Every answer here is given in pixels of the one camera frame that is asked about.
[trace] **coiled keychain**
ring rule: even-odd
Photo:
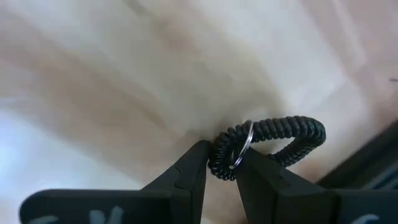
[[[220,133],[213,143],[208,167],[211,173],[223,180],[235,180],[234,169],[242,161],[250,143],[271,139],[295,138],[290,144],[267,157],[284,167],[291,166],[303,159],[326,140],[323,124],[313,118],[294,116],[279,119],[265,119],[258,122],[246,121],[235,128]],[[242,146],[234,161],[235,150]]]

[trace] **dark object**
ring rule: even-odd
[[[339,189],[398,189],[398,121],[318,184]]]
[[[230,169],[234,150],[242,148],[249,134],[250,122],[228,128],[216,138],[210,153],[208,167],[211,173],[223,180],[235,180],[235,170]],[[321,122],[304,116],[266,119],[254,122],[252,142],[271,139],[295,138],[289,145],[267,157],[284,167],[304,158],[325,142],[326,131]]]
[[[21,222],[200,223],[206,156],[210,147],[210,142],[198,142],[174,166],[140,191],[49,190],[36,193],[22,204]],[[371,224],[398,220],[396,191],[327,190],[251,148],[236,169],[236,180],[250,224]],[[123,216],[118,220],[121,210]],[[107,222],[98,215],[101,211],[103,217],[110,216]],[[56,221],[31,222],[42,217]]]

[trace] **silver ring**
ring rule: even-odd
[[[251,140],[253,139],[253,133],[254,133],[254,131],[253,131],[254,123],[252,121],[250,121],[250,122],[251,123],[250,123],[248,138],[246,138],[246,142],[244,142],[242,151],[239,153],[238,158],[236,159],[235,163],[233,165],[229,166],[230,169],[235,169],[241,163],[241,161],[243,159],[243,154],[249,149]]]

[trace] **black spiral cord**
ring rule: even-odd
[[[248,137],[250,124],[251,121],[246,121],[235,128],[228,128],[227,132],[220,133],[216,138],[208,162],[213,175],[223,180],[236,179],[234,169],[229,168],[233,162],[231,156]],[[321,122],[304,116],[265,119],[254,122],[251,142],[292,137],[295,139],[290,144],[267,157],[284,167],[291,166],[322,145],[326,140],[326,131]]]

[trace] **wooden surface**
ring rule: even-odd
[[[0,217],[47,188],[139,189],[246,119],[311,116],[317,180],[398,117],[394,0],[5,0]],[[286,141],[254,146],[267,153]],[[208,175],[204,223],[244,223]]]

